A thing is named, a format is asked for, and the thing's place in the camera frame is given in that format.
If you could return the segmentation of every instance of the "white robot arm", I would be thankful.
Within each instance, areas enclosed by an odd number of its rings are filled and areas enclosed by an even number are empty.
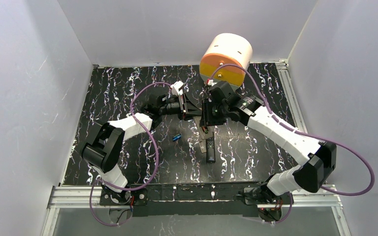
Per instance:
[[[270,176],[259,187],[242,194],[242,197],[255,202],[271,203],[278,196],[297,189],[317,192],[334,170],[335,144],[322,143],[281,127],[263,106],[263,101],[257,97],[241,97],[228,82],[221,81],[209,89],[210,97],[203,100],[201,110],[189,101],[182,88],[183,83],[179,81],[172,85],[173,95],[170,98],[166,95],[150,97],[141,109],[143,114],[136,113],[135,116],[149,130],[158,126],[162,115],[177,114],[184,120],[202,116],[200,125],[204,127],[224,124],[230,118],[267,136],[298,163],[290,170]],[[277,120],[295,129],[281,118]],[[144,129],[133,117],[104,124],[96,122],[79,149],[80,154],[98,171],[104,181],[126,187],[127,179],[117,164],[122,143],[142,132]],[[120,195],[124,194],[120,189],[111,186],[108,188]]]

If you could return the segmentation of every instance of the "black marble surface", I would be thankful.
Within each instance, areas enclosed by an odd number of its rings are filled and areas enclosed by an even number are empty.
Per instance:
[[[251,64],[249,72],[269,100],[272,110],[293,124],[276,65]],[[185,83],[189,98],[200,107],[204,91],[197,65],[94,69],[63,184],[89,185],[97,176],[97,172],[75,151],[77,144],[85,140],[95,120],[125,118],[130,115],[132,98],[146,85],[160,81],[172,84],[177,80]],[[167,92],[163,86],[148,90],[137,99],[137,108],[149,93],[160,95]],[[256,94],[247,77],[238,92]],[[182,138],[173,142],[172,137],[177,134],[182,134]],[[153,135],[159,147],[160,166],[152,183],[263,181],[273,173],[296,165],[271,140],[232,121],[215,127],[216,163],[206,163],[206,154],[200,151],[199,133],[193,121],[165,116]],[[124,143],[119,165],[130,183],[144,183],[154,169],[154,157],[152,142],[143,133]]]

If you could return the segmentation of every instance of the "white cylinder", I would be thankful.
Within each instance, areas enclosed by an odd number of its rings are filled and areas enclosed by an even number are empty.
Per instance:
[[[207,81],[220,64],[236,64],[247,69],[252,57],[252,46],[243,37],[232,33],[222,33],[214,38],[201,59],[199,71]],[[244,81],[245,72],[236,67],[224,67],[214,76],[216,80],[228,81],[239,87]]]

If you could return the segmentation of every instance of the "gray wall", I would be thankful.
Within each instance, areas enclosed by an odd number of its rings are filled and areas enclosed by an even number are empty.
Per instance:
[[[289,65],[309,132],[349,144],[373,166],[372,191],[341,199],[353,235],[378,235],[378,1],[320,0]],[[330,181],[359,191],[369,174],[340,150]]]
[[[91,70],[56,0],[0,0],[0,236],[40,234]]]
[[[214,37],[245,37],[252,61],[287,58],[316,0],[59,0],[93,64],[199,64]]]

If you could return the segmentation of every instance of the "wire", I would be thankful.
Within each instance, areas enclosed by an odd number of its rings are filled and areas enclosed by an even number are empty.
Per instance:
[[[98,216],[96,215],[93,207],[92,207],[92,193],[94,191],[94,188],[95,188],[95,184],[97,182],[101,182],[103,184],[106,184],[108,186],[111,186],[113,188],[116,188],[116,189],[120,189],[120,190],[123,190],[123,191],[135,191],[135,190],[139,190],[139,189],[142,189],[144,188],[145,186],[147,186],[147,184],[149,184],[153,179],[154,179],[154,176],[156,175],[157,173],[157,169],[158,169],[158,147],[157,147],[157,143],[154,139],[154,137],[152,136],[152,134],[150,133],[150,131],[146,128],[146,126],[141,123],[137,117],[135,117],[135,112],[134,112],[134,102],[135,100],[141,95],[141,93],[146,90],[148,87],[150,86],[154,86],[154,85],[160,85],[160,84],[163,84],[163,85],[167,85],[167,86],[171,86],[171,84],[168,84],[168,83],[165,83],[165,82],[156,82],[156,83],[152,83],[152,84],[149,84],[147,85],[146,87],[144,87],[132,100],[131,100],[131,105],[130,105],[130,109],[131,109],[131,114],[132,114],[132,117],[134,118],[134,120],[141,125],[141,127],[146,131],[146,133],[149,135],[152,143],[153,143],[153,146],[154,146],[154,150],[156,152],[156,158],[155,158],[155,166],[154,166],[154,170],[153,170],[153,173],[152,175],[150,176],[150,178],[147,180],[147,182],[145,182],[144,184],[138,186],[138,187],[135,187],[135,188],[122,188],[122,187],[119,187],[119,186],[116,186],[114,184],[111,184],[109,182],[106,182],[106,181],[103,181],[103,180],[100,180],[100,179],[95,179],[94,183],[92,184],[92,188],[91,188],[91,194],[89,196],[89,207],[91,209],[91,213],[92,213],[92,216],[95,218],[95,220],[97,220],[97,222],[101,223],[102,225],[105,225],[105,226],[118,226],[118,225],[121,225],[121,224],[124,224],[125,222],[128,221],[128,219],[120,224],[109,224],[109,223],[105,223],[103,222],[102,220],[100,220],[98,218]]]
[[[282,208],[282,205],[283,205],[283,199],[281,199],[281,205],[280,205],[280,207],[278,208],[278,210],[280,210],[280,208]]]
[[[131,200],[131,204],[129,205],[129,210],[131,210],[131,212],[133,211],[133,207],[132,207],[132,204],[134,203],[134,196],[132,196],[132,200]]]
[[[118,222],[120,221],[121,216],[122,216],[125,212],[127,212],[127,211],[129,211],[129,209],[123,210],[123,211],[121,212],[120,217],[118,217],[117,224],[118,224]]]
[[[255,82],[253,76],[246,70],[244,69],[243,67],[239,66],[239,65],[235,65],[235,64],[224,64],[220,67],[218,67],[211,75],[210,79],[213,79],[215,74],[222,68],[226,67],[226,66],[233,66],[233,67],[237,67],[241,70],[243,70],[249,77],[250,79],[252,80],[253,84],[254,84],[254,87],[255,89],[257,90],[257,93],[258,95],[260,96],[260,98],[263,100],[264,102],[264,106],[267,108],[267,111],[269,112],[269,114],[271,115],[271,117],[273,118],[273,120],[275,120],[280,126],[282,126],[283,128],[291,131],[291,132],[294,132],[296,134],[299,134],[299,135],[302,135],[302,136],[305,136],[305,137],[310,137],[310,138],[314,138],[314,139],[319,139],[319,140],[323,140],[323,141],[326,141],[326,142],[331,142],[331,143],[334,143],[340,147],[343,147],[345,149],[347,149],[348,151],[350,151],[351,153],[353,153],[354,155],[356,155],[363,163],[364,165],[367,167],[367,169],[369,170],[369,173],[370,173],[370,183],[369,183],[369,186],[367,186],[366,189],[360,191],[360,192],[356,192],[356,193],[345,193],[345,192],[340,192],[340,191],[336,191],[336,190],[332,190],[330,188],[327,188],[327,187],[324,187],[322,186],[321,188],[328,191],[328,192],[332,192],[332,193],[335,193],[335,194],[339,194],[339,195],[344,195],[344,196],[359,196],[359,195],[362,195],[362,194],[365,194],[367,192],[369,192],[372,188],[373,188],[373,185],[375,184],[375,172],[373,171],[373,168],[370,166],[369,162],[363,158],[362,155],[360,155],[356,150],[350,148],[350,147],[347,147],[346,145],[342,144],[342,143],[339,143],[337,141],[334,141],[334,140],[330,140],[330,139],[327,139],[327,138],[323,138],[323,137],[320,137],[318,135],[312,135],[312,134],[307,134],[307,133],[304,133],[304,132],[301,132],[301,131],[298,131],[296,129],[293,129],[289,126],[287,126],[286,124],[280,122],[280,120],[276,117],[276,115],[273,113],[273,111],[270,109],[270,106],[269,106],[269,103],[266,99],[266,97],[260,92],[258,86],[257,86],[257,83]]]
[[[154,86],[154,85],[167,85],[167,86],[171,86],[171,84],[168,84],[168,83],[165,83],[165,82],[155,82],[155,83],[152,83],[152,84],[149,84],[147,86],[145,86],[132,100],[131,100],[131,105],[130,105],[130,109],[131,109],[131,114],[132,114],[132,117],[134,118],[134,120],[139,124],[141,125],[141,127],[146,131],[146,133],[148,134],[148,136],[150,137],[152,143],[153,143],[153,146],[154,146],[154,150],[156,152],[156,156],[155,156],[155,165],[154,165],[154,170],[153,170],[153,173],[151,174],[150,178],[147,180],[147,182],[145,182],[144,184],[138,186],[138,187],[135,187],[135,188],[123,188],[123,187],[119,187],[119,186],[116,186],[114,184],[111,184],[109,182],[106,182],[106,181],[103,181],[104,184],[108,185],[108,186],[111,186],[113,188],[116,188],[116,189],[120,189],[120,190],[123,190],[123,191],[135,191],[135,190],[139,190],[139,189],[142,189],[142,188],[145,188],[147,186],[147,184],[149,184],[153,179],[154,179],[154,176],[156,176],[156,173],[157,173],[157,169],[158,169],[158,147],[157,147],[157,143],[153,137],[153,135],[151,134],[151,132],[146,128],[146,126],[141,123],[141,121],[139,121],[137,119],[137,117],[135,117],[135,112],[134,112],[134,102],[135,100],[141,95],[141,93],[143,91],[145,91],[148,87],[151,87],[151,86]]]

